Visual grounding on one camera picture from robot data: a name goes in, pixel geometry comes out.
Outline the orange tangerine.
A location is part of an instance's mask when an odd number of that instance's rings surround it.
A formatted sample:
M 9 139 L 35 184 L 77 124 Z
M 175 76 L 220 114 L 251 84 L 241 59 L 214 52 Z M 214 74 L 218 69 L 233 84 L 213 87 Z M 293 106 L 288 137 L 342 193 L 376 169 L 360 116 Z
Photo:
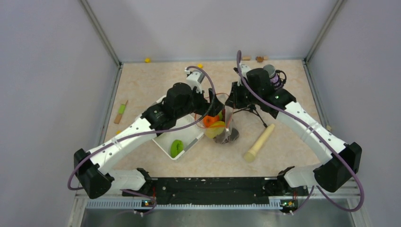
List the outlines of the orange tangerine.
M 212 124 L 214 124 L 215 122 L 218 122 L 219 120 L 220 120 L 220 117 L 218 115 L 217 116 L 209 116 L 209 115 L 207 115 L 202 119 L 202 122 L 203 122 L 204 127 L 208 128 Z

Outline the yellow fruit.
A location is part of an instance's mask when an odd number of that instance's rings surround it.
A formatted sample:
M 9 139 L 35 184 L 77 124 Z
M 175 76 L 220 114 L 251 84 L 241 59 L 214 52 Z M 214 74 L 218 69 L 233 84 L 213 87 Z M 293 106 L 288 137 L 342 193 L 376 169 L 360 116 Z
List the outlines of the yellow fruit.
M 226 128 L 226 124 L 224 121 L 218 121 L 215 122 L 214 124 L 212 124 L 210 127 L 208 127 L 205 130 L 205 136 L 213 139 L 215 138 L 217 135 L 221 134 Z

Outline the clear zip bag orange zipper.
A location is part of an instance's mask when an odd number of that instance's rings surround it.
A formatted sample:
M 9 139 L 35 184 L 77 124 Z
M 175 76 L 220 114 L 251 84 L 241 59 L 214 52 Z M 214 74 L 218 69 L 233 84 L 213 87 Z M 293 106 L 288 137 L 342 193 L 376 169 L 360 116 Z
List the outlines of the clear zip bag orange zipper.
M 234 109 L 227 105 L 217 116 L 206 116 L 196 126 L 217 144 L 232 143 L 239 138 L 239 131 L 234 123 Z

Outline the microphone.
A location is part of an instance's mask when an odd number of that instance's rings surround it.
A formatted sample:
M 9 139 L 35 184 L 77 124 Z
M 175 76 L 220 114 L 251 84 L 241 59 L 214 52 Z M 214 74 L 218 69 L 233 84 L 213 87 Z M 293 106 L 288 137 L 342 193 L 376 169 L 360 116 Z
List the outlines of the microphone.
M 234 68 L 236 73 L 240 70 L 240 66 Z M 277 108 L 284 109 L 283 101 L 288 96 L 283 95 L 283 87 L 287 78 L 281 79 L 279 77 L 281 72 L 282 71 L 280 70 L 276 70 L 272 65 L 265 65 L 262 68 L 254 68 L 247 72 L 248 80 L 245 81 L 251 90 L 265 102 L 270 103 Z M 270 114 L 273 118 L 277 118 L 279 113 L 279 111 L 269 107 L 260 100 L 259 105 L 249 105 L 242 109 L 251 109 L 252 106 L 259 106 L 262 111 Z

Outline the green apple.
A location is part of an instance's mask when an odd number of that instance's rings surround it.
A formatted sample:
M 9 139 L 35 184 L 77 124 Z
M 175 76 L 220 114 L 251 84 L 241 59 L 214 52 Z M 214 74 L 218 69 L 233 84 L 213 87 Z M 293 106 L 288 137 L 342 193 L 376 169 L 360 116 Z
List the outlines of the green apple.
M 220 111 L 220 112 L 218 113 L 218 117 L 219 117 L 219 120 L 220 120 L 220 121 L 222 121 L 222 120 L 224 119 L 223 111 Z

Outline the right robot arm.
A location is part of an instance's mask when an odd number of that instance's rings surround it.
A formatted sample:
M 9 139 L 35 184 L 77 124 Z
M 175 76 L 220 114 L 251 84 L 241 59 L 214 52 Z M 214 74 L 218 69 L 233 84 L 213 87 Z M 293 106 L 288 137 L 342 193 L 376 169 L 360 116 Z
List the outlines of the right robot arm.
M 299 186 L 320 186 L 336 192 L 359 170 L 362 148 L 356 142 L 346 143 L 327 131 L 311 117 L 284 88 L 275 89 L 268 72 L 263 68 L 241 70 L 238 82 L 233 82 L 226 105 L 242 109 L 257 105 L 274 119 L 288 126 L 317 156 L 319 164 L 288 167 L 280 172 L 278 191 L 290 195 Z

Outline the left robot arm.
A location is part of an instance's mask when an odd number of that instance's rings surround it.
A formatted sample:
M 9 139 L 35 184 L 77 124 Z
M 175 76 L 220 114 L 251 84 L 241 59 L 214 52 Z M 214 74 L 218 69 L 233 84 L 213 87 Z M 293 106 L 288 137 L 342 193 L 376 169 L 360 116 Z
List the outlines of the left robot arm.
M 115 180 L 110 175 L 112 167 L 140 145 L 163 133 L 180 131 L 193 126 L 190 123 L 176 127 L 179 119 L 198 114 L 216 116 L 224 108 L 212 88 L 209 97 L 197 92 L 186 83 L 175 83 L 166 95 L 147 108 L 129 127 L 104 144 L 89 151 L 79 149 L 74 153 L 74 170 L 70 177 L 76 177 L 91 199 L 103 196 L 112 187 Z

